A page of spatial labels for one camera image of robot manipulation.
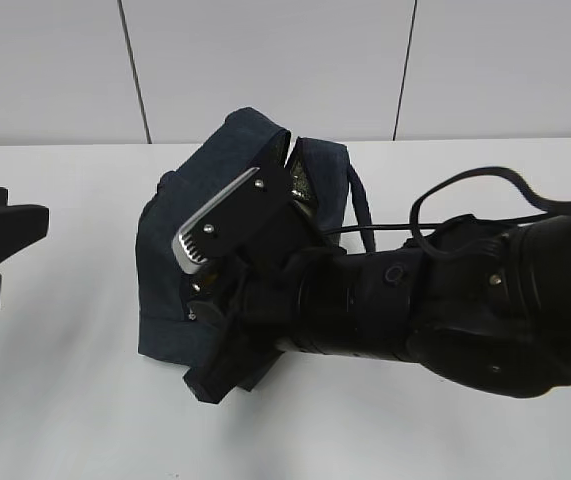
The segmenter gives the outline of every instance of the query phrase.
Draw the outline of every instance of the panel seam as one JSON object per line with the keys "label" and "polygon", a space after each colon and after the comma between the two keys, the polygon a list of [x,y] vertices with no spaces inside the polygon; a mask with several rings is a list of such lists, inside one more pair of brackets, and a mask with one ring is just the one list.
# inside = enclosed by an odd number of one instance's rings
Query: panel seam
{"label": "panel seam", "polygon": [[416,21],[416,9],[418,7],[418,0],[414,0],[414,8],[412,10],[412,20],[409,26],[409,36],[407,37],[407,50],[405,51],[405,63],[403,64],[403,78],[401,80],[401,90],[398,94],[398,104],[396,106],[396,121],[394,122],[394,133],[392,140],[396,140],[398,132],[398,121],[401,116],[401,105],[403,103],[403,93],[405,92],[405,78],[407,77],[407,65],[409,64],[409,54],[412,49],[412,36],[414,34],[414,22]]}
{"label": "panel seam", "polygon": [[129,29],[127,28],[127,21],[125,19],[125,9],[123,8],[123,0],[116,0],[118,3],[118,13],[121,17],[121,26],[123,27],[123,35],[125,37],[125,46],[127,47],[127,55],[129,57],[129,65],[132,70],[132,78],[134,79],[134,87],[136,89],[136,96],[138,98],[138,107],[143,119],[143,128],[145,129],[145,139],[148,144],[152,143],[152,136],[149,133],[149,124],[147,123],[147,114],[145,113],[145,102],[143,102],[143,94],[141,92],[141,84],[138,81],[138,71],[136,70],[136,62],[134,61],[134,51],[132,50],[132,42],[129,36]]}

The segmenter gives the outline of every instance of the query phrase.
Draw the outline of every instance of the black cord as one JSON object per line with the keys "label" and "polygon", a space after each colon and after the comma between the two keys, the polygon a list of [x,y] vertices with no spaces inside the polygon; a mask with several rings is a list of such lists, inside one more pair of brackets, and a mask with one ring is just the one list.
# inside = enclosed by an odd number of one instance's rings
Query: black cord
{"label": "black cord", "polygon": [[[529,215],[526,217],[515,217],[515,218],[503,218],[501,220],[492,220],[497,223],[505,223],[508,225],[518,226],[525,225],[528,223],[540,222],[541,220],[547,220],[548,218],[556,217],[557,215],[553,213],[542,213],[540,215]],[[436,230],[441,223],[420,223],[418,228],[421,230]],[[347,227],[333,228],[331,230],[325,230],[324,235],[336,235],[337,233],[350,233],[350,232],[361,232],[365,230],[373,231],[408,231],[411,229],[409,223],[383,223],[379,225],[349,225]]]}
{"label": "black cord", "polygon": [[439,183],[427,193],[419,197],[418,200],[414,202],[414,205],[412,205],[412,209],[409,214],[409,225],[410,231],[412,232],[412,237],[414,237],[414,240],[418,246],[422,248],[430,257],[437,260],[453,260],[467,255],[484,255],[493,258],[501,257],[503,244],[496,238],[482,238],[473,240],[461,248],[450,252],[445,252],[430,244],[429,241],[421,233],[419,212],[421,205],[427,199],[427,197],[461,180],[484,176],[500,177],[507,180],[518,189],[518,191],[521,193],[521,195],[523,195],[525,200],[527,200],[530,205],[538,208],[539,210],[547,212],[552,216],[571,216],[571,202],[558,202],[541,197],[540,195],[536,194],[523,179],[523,177],[521,177],[514,170],[510,170],[509,168],[504,167],[483,167],[467,170],[466,172],[454,175],[448,180]]}
{"label": "black cord", "polygon": [[549,218],[557,217],[559,215],[571,216],[571,202],[559,202],[556,200],[549,200],[536,194],[527,182],[514,170],[505,167],[483,167],[467,170],[465,172],[454,175],[453,177],[439,183],[434,188],[430,189],[427,193],[418,198],[412,205],[409,223],[403,224],[383,224],[383,225],[351,225],[348,227],[335,228],[323,232],[326,235],[333,235],[337,233],[347,233],[356,231],[367,230],[409,230],[412,232],[412,237],[416,244],[427,253],[430,257],[437,260],[453,260],[467,255],[483,255],[494,258],[500,258],[503,252],[503,244],[497,238],[481,238],[471,241],[463,247],[445,252],[439,250],[429,243],[427,238],[423,236],[421,230],[434,230],[440,226],[439,223],[420,223],[419,212],[423,202],[434,193],[448,187],[456,182],[474,177],[499,177],[507,180],[514,185],[518,191],[523,195],[525,200],[533,207],[542,210],[545,213],[539,215],[530,215],[526,217],[507,218],[502,220],[495,220],[496,223],[504,223],[506,225],[518,226],[527,223],[539,222]]}

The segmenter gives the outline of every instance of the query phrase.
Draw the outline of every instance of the black strap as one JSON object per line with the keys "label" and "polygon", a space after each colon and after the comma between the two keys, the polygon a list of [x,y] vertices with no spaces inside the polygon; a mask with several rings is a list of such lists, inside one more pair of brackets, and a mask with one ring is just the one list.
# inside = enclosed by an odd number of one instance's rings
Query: black strap
{"label": "black strap", "polygon": [[549,200],[547,198],[541,197],[540,195],[536,194],[530,188],[527,182],[525,182],[523,177],[521,177],[514,170],[505,167],[483,167],[467,170],[466,172],[459,173],[458,175],[455,175],[450,179],[439,183],[427,193],[419,197],[418,200],[416,200],[412,205],[412,209],[409,215],[410,231],[412,232],[412,237],[414,237],[414,240],[418,246],[421,247],[428,255],[438,260],[453,260],[466,255],[489,255],[495,258],[499,258],[502,250],[502,244],[495,238],[475,240],[457,250],[445,252],[431,245],[421,233],[419,212],[421,205],[427,199],[427,197],[461,180],[483,176],[500,177],[507,180],[512,185],[514,185],[519,192],[521,192],[525,200],[527,200],[530,205],[538,208],[539,210],[547,212],[547,214],[543,215],[543,217],[534,216],[521,217],[520,219],[517,219],[520,220],[521,223],[531,222],[533,218],[540,220],[542,218],[549,218],[551,216],[557,215],[571,216],[571,201],[559,202],[556,200]]}
{"label": "black strap", "polygon": [[[347,166],[347,179],[349,180],[350,189],[352,191],[352,206],[356,214],[356,221],[361,227],[369,227],[372,225],[372,214],[369,211],[367,193],[365,192],[363,182],[361,182],[361,179],[351,164]],[[360,233],[365,251],[368,253],[375,252],[376,241],[374,239],[373,230],[363,228]]]}

